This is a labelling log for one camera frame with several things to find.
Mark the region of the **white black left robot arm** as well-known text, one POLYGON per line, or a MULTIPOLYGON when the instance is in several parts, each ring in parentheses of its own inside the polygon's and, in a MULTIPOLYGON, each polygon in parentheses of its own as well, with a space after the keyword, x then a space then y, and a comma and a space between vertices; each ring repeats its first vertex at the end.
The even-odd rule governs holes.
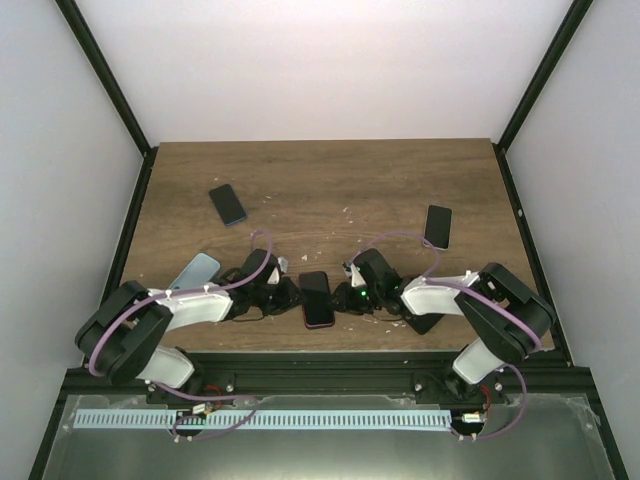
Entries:
POLYGON ((256 249, 241 267, 223 273, 203 257, 194 257, 166 290, 128 281, 107 298, 74 339, 94 375, 114 386, 135 379, 162 384, 181 403, 194 403, 204 392, 202 367, 185 350, 162 346, 166 333, 236 320, 252 308, 276 316, 303 302, 281 257, 256 249))

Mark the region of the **white phone black screen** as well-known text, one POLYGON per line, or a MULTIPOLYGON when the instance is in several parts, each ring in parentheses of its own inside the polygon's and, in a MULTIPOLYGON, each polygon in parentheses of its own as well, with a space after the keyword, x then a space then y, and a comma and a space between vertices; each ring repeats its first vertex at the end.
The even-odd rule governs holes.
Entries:
POLYGON ((424 238, 434 247, 447 250, 450 245, 452 210, 430 205, 427 209, 424 238))

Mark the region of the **small black phone case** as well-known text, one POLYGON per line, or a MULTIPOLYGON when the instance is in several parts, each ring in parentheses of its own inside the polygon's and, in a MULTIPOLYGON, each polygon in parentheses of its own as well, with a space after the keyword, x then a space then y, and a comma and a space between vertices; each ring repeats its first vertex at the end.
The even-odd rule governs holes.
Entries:
POLYGON ((440 320, 442 316, 429 314, 419 317, 412 317, 406 320, 406 324, 417 334, 426 335, 440 320))

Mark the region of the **magenta phone black screen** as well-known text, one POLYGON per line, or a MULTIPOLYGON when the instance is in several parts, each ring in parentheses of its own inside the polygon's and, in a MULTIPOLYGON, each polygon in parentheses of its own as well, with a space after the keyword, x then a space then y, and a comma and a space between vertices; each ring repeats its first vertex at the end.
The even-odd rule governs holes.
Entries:
POLYGON ((303 296, 305 326, 308 329, 332 327, 335 314, 330 304, 331 291, 326 273, 315 271, 300 274, 299 288, 303 296))

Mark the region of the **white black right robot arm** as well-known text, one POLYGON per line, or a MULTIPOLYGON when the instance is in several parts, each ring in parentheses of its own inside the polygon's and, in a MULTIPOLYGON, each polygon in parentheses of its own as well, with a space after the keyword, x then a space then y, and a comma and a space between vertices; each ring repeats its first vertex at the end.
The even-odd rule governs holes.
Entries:
POLYGON ((364 315, 385 310, 421 335, 447 315, 467 320, 477 338, 437 379, 458 403, 471 400, 489 374, 540 350, 542 338, 557 320, 547 301, 499 263, 460 276, 402 277, 371 248, 344 269, 348 280, 331 295, 331 306, 338 312, 364 315))

